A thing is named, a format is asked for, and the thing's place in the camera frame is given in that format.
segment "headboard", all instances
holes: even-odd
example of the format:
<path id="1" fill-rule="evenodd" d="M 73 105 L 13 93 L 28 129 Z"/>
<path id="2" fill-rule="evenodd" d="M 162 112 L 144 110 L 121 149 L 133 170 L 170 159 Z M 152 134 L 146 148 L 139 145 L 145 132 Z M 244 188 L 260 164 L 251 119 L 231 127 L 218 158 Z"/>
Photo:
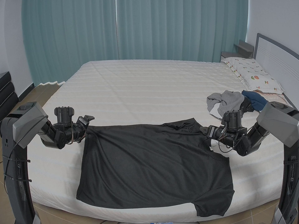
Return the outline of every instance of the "headboard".
<path id="1" fill-rule="evenodd" d="M 299 55 L 258 33 L 253 58 L 281 84 L 289 103 L 299 109 Z"/>

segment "mattress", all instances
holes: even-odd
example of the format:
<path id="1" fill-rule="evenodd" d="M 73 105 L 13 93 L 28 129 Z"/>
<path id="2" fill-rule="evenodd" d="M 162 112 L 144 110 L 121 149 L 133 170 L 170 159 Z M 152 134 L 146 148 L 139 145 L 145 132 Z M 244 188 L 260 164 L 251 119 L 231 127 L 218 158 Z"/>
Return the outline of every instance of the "mattress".
<path id="1" fill-rule="evenodd" d="M 220 125 L 207 110 L 213 92 L 242 91 L 244 86 L 223 63 L 170 60 L 110 60 L 88 62 L 48 100 L 43 109 L 55 123 L 54 108 L 71 106 L 78 116 L 92 115 L 90 125 L 163 124 L 195 118 L 203 126 Z M 244 127 L 258 113 L 245 113 Z M 212 143 L 215 152 L 218 145 Z M 62 150 L 46 148 L 39 136 L 28 145 L 32 200 L 74 214 L 119 222 L 195 222 L 220 218 L 198 217 L 193 204 L 170 207 L 109 209 L 76 200 L 84 140 Z M 269 135 L 258 151 L 230 158 L 235 194 L 225 216 L 254 208 L 280 196 L 283 145 Z"/>

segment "curtain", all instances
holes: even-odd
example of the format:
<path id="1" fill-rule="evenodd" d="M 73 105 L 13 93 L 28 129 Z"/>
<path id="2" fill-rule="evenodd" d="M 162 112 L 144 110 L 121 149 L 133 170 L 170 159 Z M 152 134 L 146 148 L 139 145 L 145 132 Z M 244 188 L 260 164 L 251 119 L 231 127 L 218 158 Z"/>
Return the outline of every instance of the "curtain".
<path id="1" fill-rule="evenodd" d="M 23 0 L 34 84 L 66 81 L 82 64 L 118 59 L 115 0 Z"/>
<path id="2" fill-rule="evenodd" d="M 120 59 L 219 62 L 247 17 L 248 0 L 117 0 Z"/>

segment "wall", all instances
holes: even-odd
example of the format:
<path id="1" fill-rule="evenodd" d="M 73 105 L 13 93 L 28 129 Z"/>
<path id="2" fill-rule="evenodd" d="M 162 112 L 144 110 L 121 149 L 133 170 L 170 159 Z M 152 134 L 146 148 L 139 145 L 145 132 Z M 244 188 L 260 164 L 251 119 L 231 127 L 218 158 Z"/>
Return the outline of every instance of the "wall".
<path id="1" fill-rule="evenodd" d="M 299 54 L 299 0 L 249 0 L 246 42 L 261 33 Z"/>
<path id="2" fill-rule="evenodd" d="M 10 72 L 18 96 L 32 84 L 23 43 L 21 8 L 22 0 L 0 0 L 0 73 Z"/>

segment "gray sweater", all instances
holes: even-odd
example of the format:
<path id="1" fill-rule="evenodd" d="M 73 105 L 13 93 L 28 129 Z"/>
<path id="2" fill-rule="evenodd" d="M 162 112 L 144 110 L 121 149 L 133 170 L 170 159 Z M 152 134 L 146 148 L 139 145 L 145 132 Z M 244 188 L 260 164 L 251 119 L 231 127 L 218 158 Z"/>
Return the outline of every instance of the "gray sweater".
<path id="1" fill-rule="evenodd" d="M 229 110 L 239 110 L 244 101 L 244 95 L 237 91 L 226 90 L 223 94 L 213 93 L 207 97 L 207 110 L 210 112 L 214 105 L 221 103 L 218 113 L 223 117 L 224 113 Z"/>

